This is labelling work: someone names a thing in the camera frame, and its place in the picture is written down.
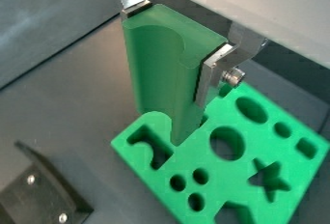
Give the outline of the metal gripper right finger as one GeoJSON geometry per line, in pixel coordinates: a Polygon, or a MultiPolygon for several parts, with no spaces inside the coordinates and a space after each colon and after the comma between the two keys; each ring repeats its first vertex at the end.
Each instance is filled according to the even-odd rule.
{"type": "Polygon", "coordinates": [[[268,39],[251,29],[232,22],[228,41],[201,62],[195,104],[204,108],[224,84],[236,87],[244,78],[237,65],[251,59],[264,48],[268,39]]]}

